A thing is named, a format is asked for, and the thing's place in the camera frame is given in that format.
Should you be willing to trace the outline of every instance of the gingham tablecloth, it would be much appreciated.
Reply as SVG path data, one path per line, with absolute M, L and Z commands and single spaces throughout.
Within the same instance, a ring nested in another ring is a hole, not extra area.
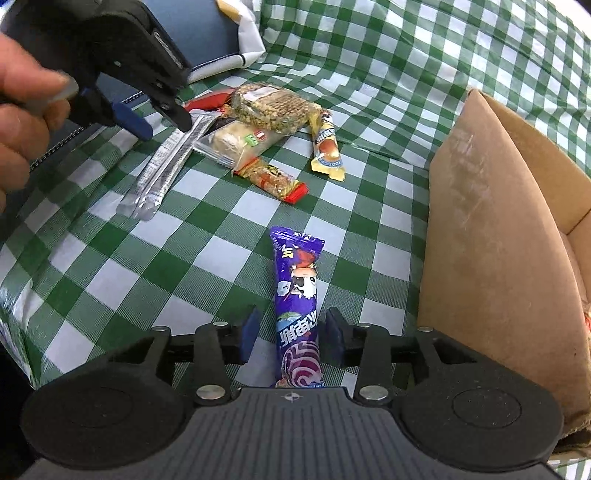
M 586 171 L 588 38 L 545 1 L 269 0 L 256 5 L 268 53 L 249 70 L 196 83 L 268 80 L 330 108 L 347 170 L 343 183 L 312 173 L 310 134 L 264 157 L 306 182 L 297 205 L 193 154 L 153 220 L 115 208 L 171 133 L 136 142 L 103 129 L 41 179 L 0 244 L 2 341 L 45 384 L 152 325 L 190 333 L 216 319 L 264 314 L 235 385 L 270 385 L 274 266 L 269 227 L 326 240 L 318 263 L 320 319 L 337 306 L 352 323 L 412 332 L 425 251 L 428 167 L 480 88 L 558 143 Z M 327 385 L 355 371 L 323 365 Z

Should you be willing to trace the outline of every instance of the screw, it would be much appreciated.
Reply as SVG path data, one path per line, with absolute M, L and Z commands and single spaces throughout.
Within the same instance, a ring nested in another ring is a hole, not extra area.
M 204 385 L 197 389 L 197 396 L 203 400 L 218 400 L 226 394 L 226 389 L 219 385 Z
M 366 385 L 359 390 L 365 400 L 383 400 L 388 396 L 388 390 L 380 385 Z

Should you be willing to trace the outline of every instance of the finger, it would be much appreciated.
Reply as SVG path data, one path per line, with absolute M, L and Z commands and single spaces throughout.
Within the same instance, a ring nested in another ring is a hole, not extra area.
M 5 103 L 0 105 L 0 144 L 28 160 L 42 155 L 49 143 L 49 130 L 43 118 Z
M 28 179 L 29 162 L 10 148 L 0 145 L 0 190 L 20 190 Z
M 0 34 L 0 90 L 14 100 L 43 99 L 60 93 L 69 80 L 47 70 L 17 42 Z
M 51 132 L 59 130 L 70 115 L 70 102 L 58 100 L 47 106 L 43 112 L 43 118 Z

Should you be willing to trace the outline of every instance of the purple candy wrapper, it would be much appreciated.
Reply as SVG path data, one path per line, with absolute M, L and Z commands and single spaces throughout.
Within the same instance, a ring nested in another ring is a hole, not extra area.
M 316 318 L 316 268 L 324 240 L 274 226 L 276 387 L 324 387 Z

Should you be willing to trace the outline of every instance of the cardboard box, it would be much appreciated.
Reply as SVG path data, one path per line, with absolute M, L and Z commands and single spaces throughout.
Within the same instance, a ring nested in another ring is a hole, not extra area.
M 552 392 L 564 435 L 580 431 L 558 451 L 579 457 L 591 452 L 590 210 L 591 180 L 571 159 L 470 92 L 430 167 L 418 324 Z

